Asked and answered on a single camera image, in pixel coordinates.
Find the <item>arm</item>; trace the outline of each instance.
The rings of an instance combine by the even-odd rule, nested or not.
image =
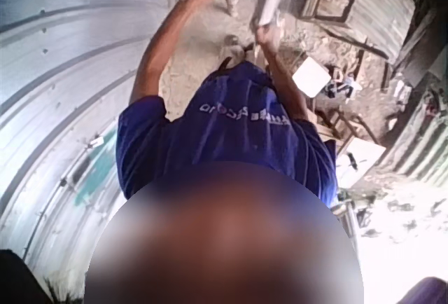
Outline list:
[[[179,0],[151,39],[137,69],[130,104],[145,96],[159,94],[159,82],[177,41],[191,15],[210,0]]]
[[[277,55],[277,49],[274,47],[273,31],[273,27],[258,28],[257,42],[266,57],[279,100],[290,118],[309,120],[305,94],[296,86],[293,77]]]

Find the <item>person's left arm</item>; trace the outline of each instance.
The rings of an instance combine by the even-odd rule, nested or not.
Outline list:
[[[129,104],[159,94],[159,82],[173,55],[181,30],[198,8],[210,0],[179,0],[151,39],[137,69]]]

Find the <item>teal paint patch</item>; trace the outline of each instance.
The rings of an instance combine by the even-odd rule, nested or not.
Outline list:
[[[89,154],[91,163],[94,163],[84,176],[79,192],[75,198],[75,206],[79,206],[95,192],[100,191],[106,182],[111,170],[116,166],[115,145],[117,130],[112,130],[104,136],[104,143],[94,148]]]

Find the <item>navy blue t-shirt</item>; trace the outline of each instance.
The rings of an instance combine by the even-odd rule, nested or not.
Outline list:
[[[182,117],[170,122],[163,98],[144,97],[120,115],[118,178],[130,198],[170,172],[211,161],[269,167],[327,206],[337,190],[334,146],[312,123],[291,120],[269,76],[250,62],[211,74]]]

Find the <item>blue shirt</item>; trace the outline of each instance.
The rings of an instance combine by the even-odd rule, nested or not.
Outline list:
[[[212,73],[182,117],[167,120],[163,98],[144,97],[120,115],[116,159],[126,198],[170,172],[211,161],[269,167],[327,206],[337,190],[335,147],[306,120],[291,120],[269,76],[250,62]]]

